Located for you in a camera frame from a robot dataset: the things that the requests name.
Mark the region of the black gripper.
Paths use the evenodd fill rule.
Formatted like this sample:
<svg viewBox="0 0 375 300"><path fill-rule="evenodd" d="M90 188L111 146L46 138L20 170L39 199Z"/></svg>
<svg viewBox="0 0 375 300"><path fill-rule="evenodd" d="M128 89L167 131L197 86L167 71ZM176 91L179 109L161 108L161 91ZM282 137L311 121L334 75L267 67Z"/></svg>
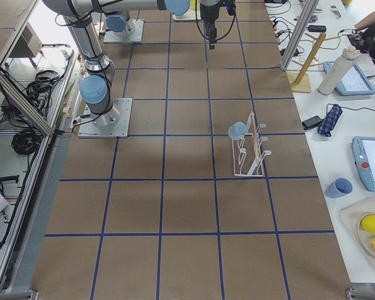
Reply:
<svg viewBox="0 0 375 300"><path fill-rule="evenodd" d="M209 49L214 50L217 43L217 29L213 27L219 17L220 0L200 0L200 14L204 21L204 33L209 40Z"/></svg>

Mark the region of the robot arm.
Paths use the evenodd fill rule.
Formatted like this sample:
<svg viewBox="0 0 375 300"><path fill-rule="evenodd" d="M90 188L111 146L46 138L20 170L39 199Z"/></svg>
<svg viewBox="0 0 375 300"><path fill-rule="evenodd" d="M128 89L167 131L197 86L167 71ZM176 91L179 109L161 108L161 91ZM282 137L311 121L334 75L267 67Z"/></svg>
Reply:
<svg viewBox="0 0 375 300"><path fill-rule="evenodd" d="M120 43L139 42L143 30L143 20L131 19L130 11L141 10L165 10L169 11L175 21L199 21L203 27L199 27L200 35L208 41L210 50L215 49L215 44L224 39L224 34L218 37L215 22L219 18L221 8L226 8L227 13L236 17L236 4L234 1L111 1L107 3L109 11L104 11L105 25L108 31L119 37Z"/></svg>
<svg viewBox="0 0 375 300"><path fill-rule="evenodd" d="M113 62L103 53L93 25L92 13L115 14L127 23L129 11L158 10L183 15L189 1L44 1L62 15L81 53L88 76L79 91L91 112L91 122L98 128L114 126L121 116L111 97L115 74Z"/></svg>

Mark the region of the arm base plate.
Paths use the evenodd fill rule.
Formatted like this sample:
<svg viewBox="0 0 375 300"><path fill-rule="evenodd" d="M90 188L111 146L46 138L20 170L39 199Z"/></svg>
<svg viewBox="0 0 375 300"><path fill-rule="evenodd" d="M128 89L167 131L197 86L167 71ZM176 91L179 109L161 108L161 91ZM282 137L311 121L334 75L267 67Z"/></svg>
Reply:
<svg viewBox="0 0 375 300"><path fill-rule="evenodd" d="M141 43L143 37L143 19L130 19L122 32L107 31L104 43L108 44L133 44Z"/></svg>
<svg viewBox="0 0 375 300"><path fill-rule="evenodd" d="M88 117L81 121L79 138L126 138L128 136L129 122L133 98L116 98L113 100L112 109L93 121L97 116Z"/></svg>

